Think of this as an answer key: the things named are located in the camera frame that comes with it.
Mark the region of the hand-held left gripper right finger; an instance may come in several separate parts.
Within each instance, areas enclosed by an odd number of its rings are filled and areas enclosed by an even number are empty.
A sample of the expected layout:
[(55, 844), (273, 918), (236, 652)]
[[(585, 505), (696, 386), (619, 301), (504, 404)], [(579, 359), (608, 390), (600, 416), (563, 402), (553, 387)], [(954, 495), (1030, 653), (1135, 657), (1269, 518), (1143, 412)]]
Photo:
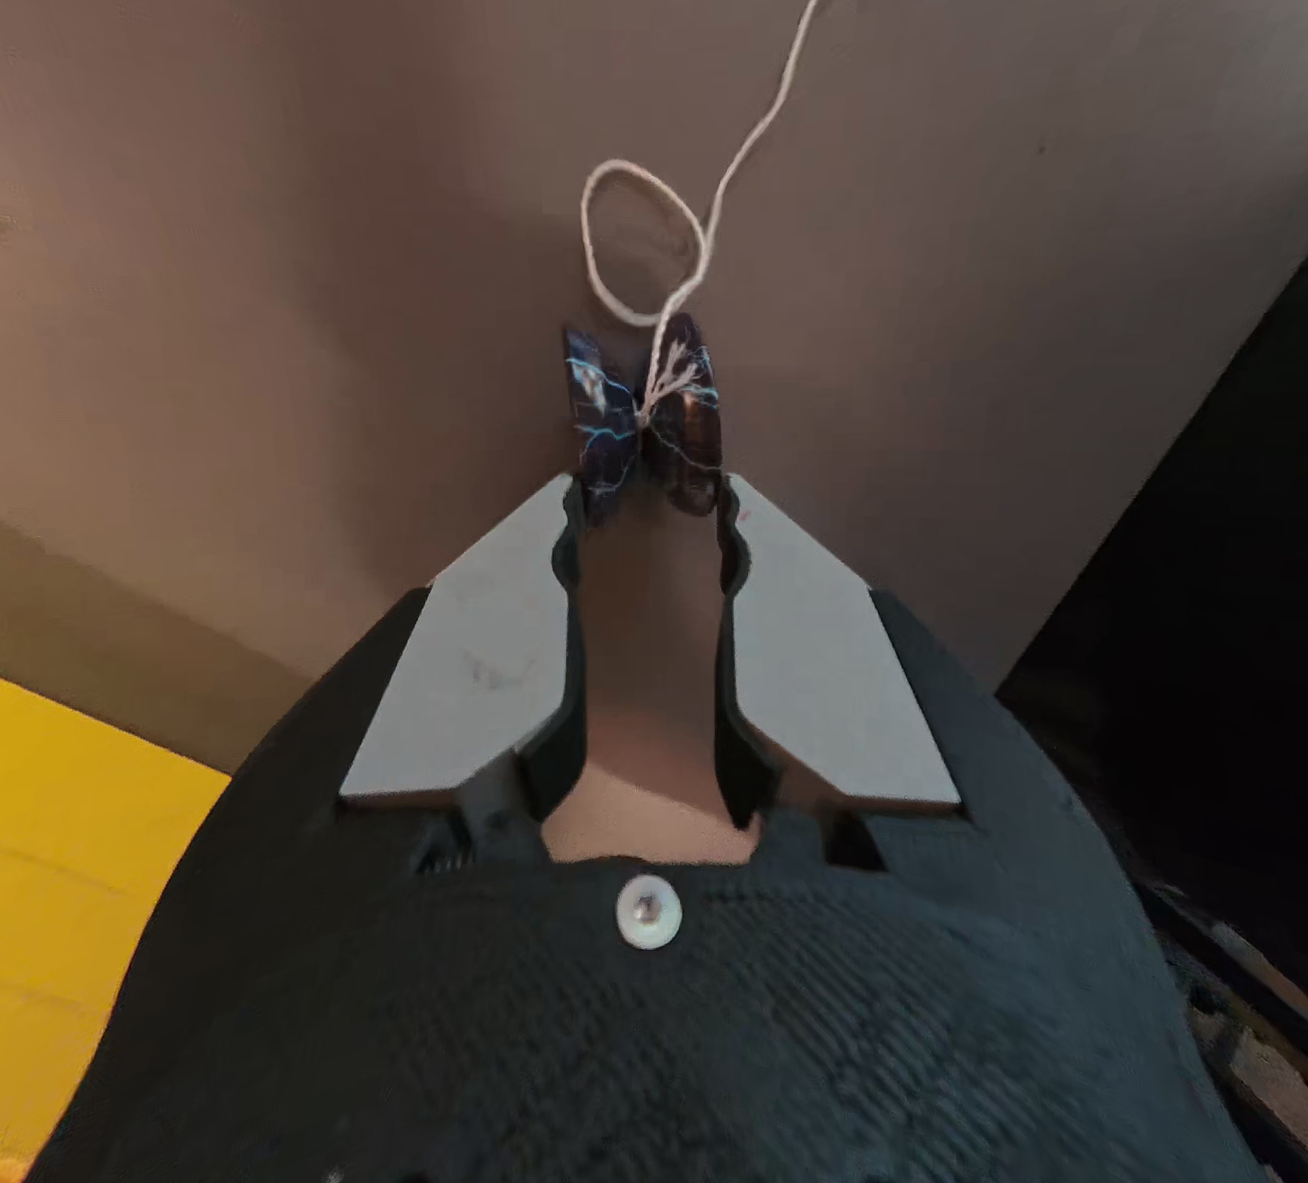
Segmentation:
[(714, 773), (747, 830), (807, 815), (958, 815), (963, 800), (873, 589), (739, 475), (721, 488)]

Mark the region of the dark marbled yoyo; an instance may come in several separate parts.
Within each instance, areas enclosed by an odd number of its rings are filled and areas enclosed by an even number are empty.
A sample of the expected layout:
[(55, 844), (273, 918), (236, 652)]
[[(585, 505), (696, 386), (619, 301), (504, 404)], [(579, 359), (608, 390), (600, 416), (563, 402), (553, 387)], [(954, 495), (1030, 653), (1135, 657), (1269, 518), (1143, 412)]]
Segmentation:
[(653, 402), (646, 402), (649, 381), (625, 382), (593, 336), (567, 326), (563, 349), (587, 525), (610, 521), (638, 480), (662, 491), (685, 515), (711, 515), (724, 475), (721, 398), (694, 318), (675, 312), (658, 352), (647, 359), (655, 368)]

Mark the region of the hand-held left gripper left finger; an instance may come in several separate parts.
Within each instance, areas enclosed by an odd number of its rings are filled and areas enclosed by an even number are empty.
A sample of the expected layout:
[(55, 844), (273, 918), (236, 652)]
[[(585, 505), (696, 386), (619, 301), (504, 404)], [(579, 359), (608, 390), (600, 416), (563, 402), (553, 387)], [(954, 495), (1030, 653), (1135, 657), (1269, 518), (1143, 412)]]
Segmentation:
[(583, 528), (581, 483), (556, 476), (433, 578), (343, 802), (560, 807), (586, 764)]

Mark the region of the yellow board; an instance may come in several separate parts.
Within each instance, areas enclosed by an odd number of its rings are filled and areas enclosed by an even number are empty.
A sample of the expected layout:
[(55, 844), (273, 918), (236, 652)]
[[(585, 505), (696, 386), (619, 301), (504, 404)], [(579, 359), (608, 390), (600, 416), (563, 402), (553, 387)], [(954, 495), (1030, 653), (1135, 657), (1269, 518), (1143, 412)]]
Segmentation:
[(1, 1170), (22, 1181), (229, 776), (1, 684)]

